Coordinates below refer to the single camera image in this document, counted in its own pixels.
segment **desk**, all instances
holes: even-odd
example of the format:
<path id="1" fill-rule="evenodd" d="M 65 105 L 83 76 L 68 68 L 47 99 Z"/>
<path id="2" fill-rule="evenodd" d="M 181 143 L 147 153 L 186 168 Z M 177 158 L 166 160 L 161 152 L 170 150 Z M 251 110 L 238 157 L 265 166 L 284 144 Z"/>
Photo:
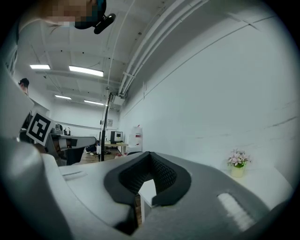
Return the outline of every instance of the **desk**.
<path id="1" fill-rule="evenodd" d="M 121 154 L 124 155 L 124 153 L 126 152 L 126 147 L 128 146 L 128 144 L 125 143 L 116 143 L 116 144 L 111 144 L 111 142 L 105 142 L 104 143 L 105 147 L 121 147 Z"/>
<path id="2" fill-rule="evenodd" d="M 222 172 L 230 176 L 230 171 Z M 230 177 L 258 196 L 270 210 L 289 199 L 293 194 L 291 185 L 275 168 L 246 170 L 242 178 Z M 154 181 L 144 182 L 139 194 L 141 196 L 142 221 L 144 221 L 151 209 L 152 198 L 156 196 Z"/>

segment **headset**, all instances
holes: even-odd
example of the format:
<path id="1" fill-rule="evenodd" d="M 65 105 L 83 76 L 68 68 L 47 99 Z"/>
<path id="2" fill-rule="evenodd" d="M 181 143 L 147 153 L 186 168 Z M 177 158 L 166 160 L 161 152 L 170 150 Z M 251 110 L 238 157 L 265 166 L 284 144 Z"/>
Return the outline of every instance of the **headset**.
<path id="1" fill-rule="evenodd" d="M 111 25 L 115 18 L 116 14 L 109 14 L 105 16 L 106 11 L 106 0 L 97 0 L 97 6 L 92 8 L 92 16 L 87 16 L 85 21 L 75 22 L 75 27 L 77 29 L 87 29 L 94 27 L 94 33 L 99 34 L 109 25 Z"/>

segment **black cap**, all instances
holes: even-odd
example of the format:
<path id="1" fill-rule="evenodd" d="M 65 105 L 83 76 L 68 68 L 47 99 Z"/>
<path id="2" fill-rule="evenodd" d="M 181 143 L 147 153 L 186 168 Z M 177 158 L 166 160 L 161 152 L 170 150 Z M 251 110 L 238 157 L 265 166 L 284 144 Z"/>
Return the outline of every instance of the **black cap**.
<path id="1" fill-rule="evenodd" d="M 19 84 L 23 83 L 24 87 L 27 88 L 29 86 L 29 80 L 27 78 L 23 78 Z"/>

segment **potted plant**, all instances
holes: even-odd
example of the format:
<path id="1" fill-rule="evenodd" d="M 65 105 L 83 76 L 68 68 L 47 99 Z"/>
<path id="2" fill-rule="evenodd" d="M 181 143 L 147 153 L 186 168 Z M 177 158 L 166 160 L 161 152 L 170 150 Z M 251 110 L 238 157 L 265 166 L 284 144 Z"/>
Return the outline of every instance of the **potted plant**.
<path id="1" fill-rule="evenodd" d="M 246 156 L 244 151 L 233 150 L 227 162 L 232 167 L 231 175 L 235 178 L 241 178 L 248 162 L 251 162 L 250 157 Z"/>

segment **black pole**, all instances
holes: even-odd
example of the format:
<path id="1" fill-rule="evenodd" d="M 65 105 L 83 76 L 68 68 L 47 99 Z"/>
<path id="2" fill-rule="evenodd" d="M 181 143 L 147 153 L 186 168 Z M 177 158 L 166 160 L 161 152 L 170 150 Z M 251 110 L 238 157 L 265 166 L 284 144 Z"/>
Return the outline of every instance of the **black pole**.
<path id="1" fill-rule="evenodd" d="M 107 114 L 108 114 L 108 108 L 109 108 L 109 101 L 111 99 L 111 93 L 109 94 L 108 100 L 107 100 L 107 107 L 106 107 L 106 112 L 105 112 L 105 117 L 104 117 L 104 124 L 103 124 L 103 130 L 102 130 L 102 138 L 101 138 L 101 162 L 104 161 L 104 144 L 105 144 L 105 129 L 107 125 Z"/>

